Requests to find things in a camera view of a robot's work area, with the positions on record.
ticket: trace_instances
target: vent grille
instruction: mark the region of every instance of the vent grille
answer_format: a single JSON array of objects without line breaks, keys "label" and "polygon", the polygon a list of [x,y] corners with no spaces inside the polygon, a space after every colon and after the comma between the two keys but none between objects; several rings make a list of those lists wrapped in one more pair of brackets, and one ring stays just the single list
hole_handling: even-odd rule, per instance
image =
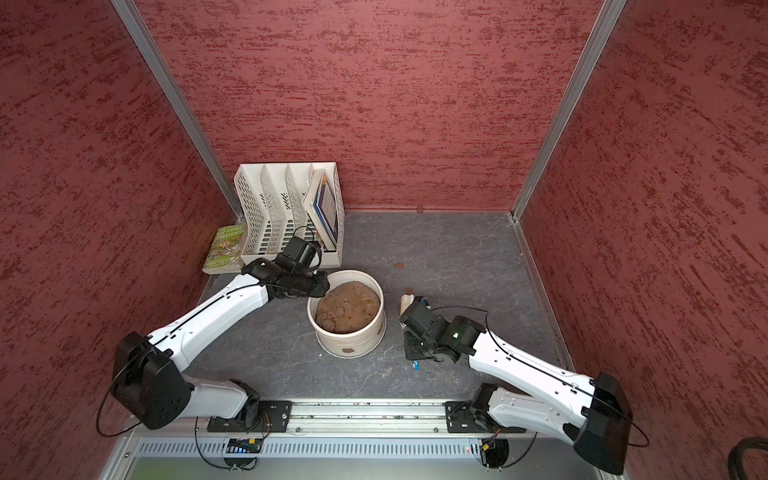
[{"label": "vent grille", "polygon": [[[229,439],[198,439],[205,456],[244,457],[253,454],[227,453]],[[264,442],[262,458],[476,458],[479,439],[289,439]],[[137,450],[141,457],[197,457],[194,439],[148,438]]]}]

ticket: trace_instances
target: metal panel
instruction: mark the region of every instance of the metal panel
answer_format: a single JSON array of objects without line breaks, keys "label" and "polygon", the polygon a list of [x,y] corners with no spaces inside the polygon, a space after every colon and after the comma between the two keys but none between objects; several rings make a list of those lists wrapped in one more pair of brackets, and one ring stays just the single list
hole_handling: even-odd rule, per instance
[{"label": "metal panel", "polygon": [[163,88],[168,97],[168,101],[176,111],[176,115],[179,116],[181,124],[187,129],[187,133],[190,135],[190,139],[203,161],[208,166],[210,174],[214,177],[216,184],[219,186],[221,193],[226,197],[229,202],[232,211],[237,215],[237,218],[243,218],[243,207],[240,205],[240,198],[235,193],[234,187],[230,182],[229,177],[221,167],[216,152],[210,146],[208,139],[203,133],[202,127],[197,123],[197,119],[192,113],[192,109],[187,103],[187,99],[179,89],[179,85],[174,80],[174,76],[168,69],[168,65],[163,59],[163,55],[154,43],[152,35],[150,34],[147,26],[144,24],[144,20],[141,18],[136,5],[132,0],[111,0],[114,9],[118,11],[121,20],[125,24],[125,28],[128,29],[128,33],[134,39],[134,43],[138,47],[144,60],[149,65],[150,70],[157,79],[157,82]]},{"label": "metal panel", "polygon": [[586,86],[587,80],[589,80],[592,70],[594,70],[594,66],[600,58],[600,53],[602,53],[608,37],[611,36],[611,32],[626,1],[605,0],[603,8],[601,8],[598,14],[598,19],[594,23],[592,32],[589,34],[587,44],[584,46],[581,57],[578,59],[574,73],[571,76],[571,81],[568,82],[568,87],[565,89],[558,110],[554,113],[547,136],[541,143],[541,149],[539,149],[534,159],[531,171],[525,178],[520,195],[512,208],[512,216],[514,218],[520,219],[522,217],[523,211],[528,205],[531,195],[533,195],[536,185],[547,167],[549,157],[557,146],[560,135],[568,123],[568,119],[571,118],[581,92],[584,91],[584,86]]}]

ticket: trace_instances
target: black cable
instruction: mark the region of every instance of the black cable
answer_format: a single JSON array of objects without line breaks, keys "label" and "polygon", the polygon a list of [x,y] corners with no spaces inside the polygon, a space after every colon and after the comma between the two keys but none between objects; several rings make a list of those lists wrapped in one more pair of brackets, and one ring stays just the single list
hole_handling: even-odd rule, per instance
[{"label": "black cable", "polygon": [[522,363],[523,365],[525,365],[527,367],[530,367],[530,368],[536,370],[537,372],[543,373],[546,376],[549,376],[552,379],[557,380],[558,382],[562,383],[563,386],[568,386],[568,387],[570,387],[573,390],[576,390],[578,392],[584,393],[586,396],[590,396],[592,399],[595,399],[595,400],[599,401],[600,403],[606,405],[611,410],[613,410],[616,413],[618,413],[621,416],[622,419],[627,420],[645,438],[645,444],[644,445],[643,444],[639,444],[639,443],[627,443],[627,445],[629,445],[630,447],[636,447],[636,448],[639,448],[639,449],[645,449],[648,446],[650,446],[650,439],[648,438],[648,435],[646,435],[645,432],[643,431],[643,429],[641,429],[639,426],[637,426],[637,423],[633,422],[632,419],[629,416],[627,416],[626,414],[624,414],[621,410],[617,409],[616,407],[614,407],[610,403],[606,402],[605,400],[599,399],[598,397],[592,395],[589,392],[585,392],[584,390],[582,390],[581,388],[573,385],[572,383],[564,382],[562,379],[559,379],[557,376],[552,375],[550,372],[547,372],[546,370],[540,369],[540,368],[538,368],[535,365],[531,365],[530,363],[525,362],[524,360],[519,359],[518,357],[512,355],[510,352],[507,352],[506,350],[504,350],[502,348],[502,346],[498,344],[498,342],[496,341],[496,338],[493,335],[493,332],[491,331],[491,328],[488,326],[488,311],[487,310],[484,310],[482,308],[475,308],[473,306],[448,305],[448,306],[439,306],[438,308],[433,308],[432,311],[434,312],[435,310],[440,310],[440,309],[443,309],[443,308],[466,308],[468,310],[475,310],[475,311],[478,311],[478,312],[484,312],[485,313],[485,329],[488,330],[488,334],[490,335],[491,340],[493,340],[493,343],[495,343],[496,346],[502,352],[504,352],[508,357],[517,360],[518,362]]},{"label": "black cable", "polygon": [[453,416],[456,415],[456,412],[462,409],[463,406],[469,406],[469,402],[461,402],[459,403],[456,408],[453,409],[453,412],[449,413],[448,420],[453,419]]},{"label": "black cable", "polygon": [[749,449],[768,450],[768,439],[747,437],[737,443],[728,454],[728,476],[730,480],[749,480],[744,470],[744,452]]},{"label": "black cable", "polygon": [[138,427],[139,425],[141,425],[141,422],[138,422],[138,423],[136,423],[134,425],[131,425],[127,429],[123,430],[122,432],[118,432],[118,433],[104,433],[104,432],[101,431],[101,426],[99,425],[99,420],[101,419],[101,412],[102,412],[102,410],[104,410],[104,404],[107,402],[107,397],[109,397],[109,394],[112,392],[112,387],[114,387],[114,384],[117,383],[118,379],[120,378],[120,375],[122,375],[123,372],[125,372],[125,370],[128,368],[128,366],[130,364],[132,364],[133,362],[135,362],[137,359],[144,360],[144,358],[146,358],[147,355],[149,355],[149,353],[151,353],[151,351],[152,350],[148,350],[147,352],[144,353],[144,355],[142,355],[142,356],[135,356],[133,359],[128,360],[125,363],[125,366],[123,366],[123,368],[120,369],[120,372],[118,372],[118,374],[114,376],[114,378],[112,379],[112,382],[109,384],[109,388],[107,389],[107,392],[104,394],[104,398],[101,399],[101,403],[98,406],[98,411],[96,411],[96,432],[98,432],[98,434],[101,435],[102,437],[104,437],[106,439],[109,439],[109,438],[112,438],[112,437],[116,437],[118,435],[123,435],[125,432],[129,432],[129,431],[135,429],[136,427]]},{"label": "black cable", "polygon": [[[235,290],[231,290],[230,292],[227,292],[224,295],[219,296],[213,302],[208,303],[205,307],[201,308],[200,310],[195,312],[192,316],[190,316],[188,319],[184,320],[182,323],[177,325],[174,329],[172,329],[170,332],[168,332],[163,338],[158,340],[156,343],[153,343],[152,346],[157,346],[160,342],[162,342],[163,340],[168,338],[169,335],[172,335],[176,330],[178,330],[182,326],[184,326],[185,323],[187,323],[190,320],[192,320],[195,316],[201,314],[206,308],[208,308],[209,306],[211,306],[214,303],[218,302],[219,300],[223,299],[225,296],[228,296],[231,293],[235,293],[236,291],[242,290],[244,288],[250,288],[252,286],[275,286],[276,288],[281,288],[283,290],[292,291],[291,289],[286,288],[284,286],[272,285],[271,283],[255,283],[253,285],[246,285],[246,286],[238,287]],[[118,435],[123,435],[124,433],[129,432],[129,431],[135,429],[136,427],[138,427],[139,425],[141,425],[141,422],[138,422],[138,423],[136,423],[134,425],[131,425],[130,427],[126,428],[122,432],[108,433],[107,434],[107,433],[104,433],[104,432],[101,431],[101,425],[99,424],[99,420],[101,419],[101,412],[104,410],[104,404],[107,402],[107,398],[109,397],[109,394],[112,392],[112,388],[114,387],[115,383],[117,383],[118,379],[120,378],[120,375],[122,375],[125,372],[125,370],[129,367],[129,365],[131,365],[136,360],[139,360],[139,359],[140,360],[144,360],[147,357],[147,355],[152,353],[152,351],[153,351],[152,349],[149,349],[149,350],[147,350],[144,353],[144,355],[142,355],[142,356],[135,356],[133,359],[128,360],[125,363],[125,366],[123,366],[123,368],[120,370],[120,372],[118,372],[118,374],[114,376],[114,378],[112,379],[112,382],[109,384],[109,388],[107,388],[107,392],[104,394],[104,398],[101,399],[101,403],[98,406],[98,411],[96,411],[96,432],[98,432],[98,434],[101,435],[102,437],[105,437],[105,438],[108,439],[108,438],[111,438],[111,437],[116,437]]]},{"label": "black cable", "polygon": [[510,463],[509,465],[502,465],[502,466],[500,466],[499,468],[509,468],[509,467],[513,466],[514,464],[516,464],[516,463],[520,462],[522,459],[524,459],[524,458],[525,458],[525,456],[528,454],[528,452],[530,452],[530,451],[531,451],[531,447],[533,446],[533,442],[535,442],[535,441],[536,441],[536,436],[537,436],[537,435],[538,435],[538,432],[533,432],[533,439],[531,440],[531,443],[528,445],[528,448],[526,448],[526,449],[525,449],[525,452],[523,452],[523,454],[522,454],[522,455],[520,455],[520,456],[518,457],[518,459],[517,459],[517,460],[514,460],[514,461],[513,461],[512,463]]},{"label": "black cable", "polygon": [[294,235],[294,236],[296,236],[296,232],[297,232],[297,231],[299,231],[299,230],[301,230],[301,229],[303,229],[303,228],[306,228],[307,230],[309,230],[309,231],[310,231],[310,233],[312,234],[312,241],[315,241],[315,240],[317,240],[317,234],[315,233],[315,230],[312,230],[312,229],[311,229],[311,228],[309,228],[307,225],[302,225],[301,227],[299,227],[299,228],[295,229],[295,230],[293,231],[293,235]]},{"label": "black cable", "polygon": [[280,288],[280,289],[283,289],[283,290],[287,290],[289,292],[293,292],[293,290],[290,289],[290,288],[286,288],[286,287],[281,286],[281,285],[273,285],[272,283],[253,283],[251,285],[239,286],[235,290],[230,290],[229,292],[226,292],[226,293],[224,293],[222,295],[219,295],[213,302],[208,303],[206,306],[204,306],[203,308],[201,308],[200,310],[195,312],[193,315],[191,315],[188,319],[186,319],[182,323],[179,323],[178,325],[176,325],[174,327],[174,329],[172,329],[170,332],[166,333],[165,336],[163,338],[159,339],[156,343],[153,343],[152,346],[157,346],[160,342],[162,342],[163,340],[168,338],[169,335],[173,335],[176,330],[180,329],[182,326],[184,326],[187,322],[192,320],[194,317],[200,315],[209,306],[213,305],[214,303],[218,302],[219,300],[223,299],[224,297],[228,297],[229,295],[231,295],[232,293],[235,293],[238,290],[242,290],[244,288],[251,288],[252,286],[274,286],[276,288]]},{"label": "black cable", "polygon": [[[194,418],[194,446],[197,449],[197,454],[200,456],[200,458],[203,459],[204,462],[206,462],[208,465],[210,465],[210,466],[212,466],[214,468],[220,468],[222,470],[234,470],[234,469],[236,469],[235,467],[222,467],[221,465],[215,465],[215,464],[209,462],[208,459],[203,456],[203,453],[200,451],[200,444],[197,443],[197,420],[199,418],[200,417],[195,417]],[[257,457],[253,457],[253,466],[251,468],[240,468],[240,470],[242,470],[244,472],[250,472],[251,470],[256,468],[257,463],[259,463],[259,459]]]}]

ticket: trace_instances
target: book cover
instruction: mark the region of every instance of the book cover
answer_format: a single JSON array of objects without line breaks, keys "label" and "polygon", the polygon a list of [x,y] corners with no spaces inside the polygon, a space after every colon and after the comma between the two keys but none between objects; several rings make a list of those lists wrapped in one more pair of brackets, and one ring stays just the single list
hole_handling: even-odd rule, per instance
[{"label": "book cover", "polygon": [[209,274],[239,272],[243,266],[240,254],[245,242],[246,224],[221,227],[210,245],[203,272]]}]

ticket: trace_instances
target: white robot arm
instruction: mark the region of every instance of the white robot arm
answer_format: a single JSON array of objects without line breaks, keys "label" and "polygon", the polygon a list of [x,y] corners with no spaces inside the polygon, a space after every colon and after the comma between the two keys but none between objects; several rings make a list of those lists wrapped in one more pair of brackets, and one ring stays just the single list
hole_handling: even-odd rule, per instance
[{"label": "white robot arm", "polygon": [[253,428],[259,421],[259,398],[248,385],[193,379],[182,372],[219,335],[271,299],[324,296],[328,279],[310,268],[315,257],[319,265],[319,244],[293,237],[274,261],[249,263],[180,319],[148,336],[126,335],[115,353],[112,395],[149,429],[197,416],[232,419],[243,431]]},{"label": "white robot arm", "polygon": [[449,322],[432,312],[423,297],[404,309],[406,358],[449,360],[488,373],[530,394],[521,396],[483,384],[470,409],[487,432],[522,427],[573,445],[592,465],[624,471],[632,411],[619,382],[569,372],[509,345],[490,329],[464,316]]}]

